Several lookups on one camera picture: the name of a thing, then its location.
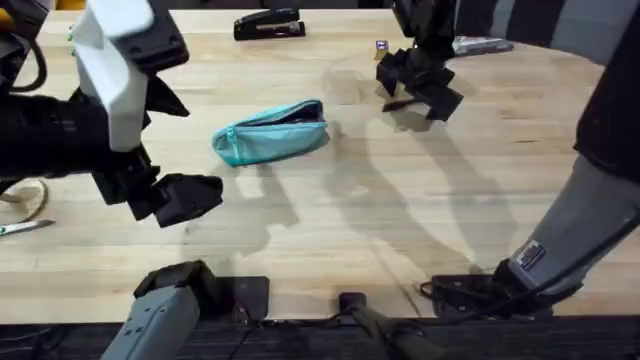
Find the gray object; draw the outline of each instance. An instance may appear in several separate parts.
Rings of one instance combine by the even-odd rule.
[[[195,328],[198,301],[189,287],[164,287],[136,299],[102,360],[169,360]]]
[[[457,36],[453,42],[457,57],[495,54],[513,50],[510,41],[498,38]]]
[[[529,240],[511,257],[509,267],[534,288],[567,264],[614,240],[589,265],[544,292],[557,294],[580,284],[593,265],[628,235],[620,231],[639,218],[640,186],[610,175],[580,156],[564,189]],[[611,239],[617,233],[621,236]]]

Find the scissors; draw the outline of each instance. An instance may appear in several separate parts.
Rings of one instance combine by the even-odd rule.
[[[0,226],[0,237],[10,234],[21,233],[25,231],[31,231],[41,229],[43,227],[53,225],[56,222],[53,220],[37,220],[27,221],[20,224],[2,225]]]

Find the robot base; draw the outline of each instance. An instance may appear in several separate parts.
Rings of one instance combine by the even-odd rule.
[[[495,285],[493,275],[440,275],[420,288],[420,292],[433,303],[433,311],[439,318],[456,319],[473,313],[483,312],[508,298]],[[510,318],[521,314],[518,304],[505,307],[496,314],[496,318]],[[551,307],[542,308],[522,315],[528,318],[542,319],[553,316]]]
[[[217,277],[223,314],[233,313],[235,306],[246,311],[243,321],[264,320],[269,313],[269,278],[264,276]]]

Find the wooden table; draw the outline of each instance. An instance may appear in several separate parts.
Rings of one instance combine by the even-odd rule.
[[[466,98],[429,129],[420,107],[380,112],[375,41],[410,45],[391,11],[303,11],[306,38],[235,42],[232,23],[244,14],[174,13],[191,61],[162,77],[192,115],[155,114],[144,133],[165,173],[223,177],[224,205],[159,229],[155,219],[136,223],[126,205],[105,206],[89,176],[47,180],[42,218],[58,224],[0,241],[1,322],[122,321],[147,272],[198,258],[219,275],[268,276],[274,318],[328,316],[343,291],[365,292],[391,316],[432,316],[416,284],[474,264],[490,272],[567,179],[598,66],[525,46],[451,61]],[[42,93],[66,98],[78,84],[67,42],[77,16],[54,13],[42,31]],[[212,152],[225,124],[308,98],[326,105],[323,149],[238,169]],[[638,255],[634,234],[559,313],[640,312]]]

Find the black mount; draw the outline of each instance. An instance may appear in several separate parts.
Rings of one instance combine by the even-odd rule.
[[[246,316],[241,321],[260,321],[267,317],[269,311],[268,278],[216,277],[202,260],[149,273],[133,295],[137,299],[167,286],[189,286],[198,299],[202,319],[231,315],[240,307]]]
[[[501,319],[540,319],[553,316],[552,306],[582,287],[579,284],[554,295],[537,294],[511,272],[508,263],[503,260],[493,275],[434,276],[421,286],[420,292],[432,301],[435,314],[441,318],[459,319],[481,313]]]

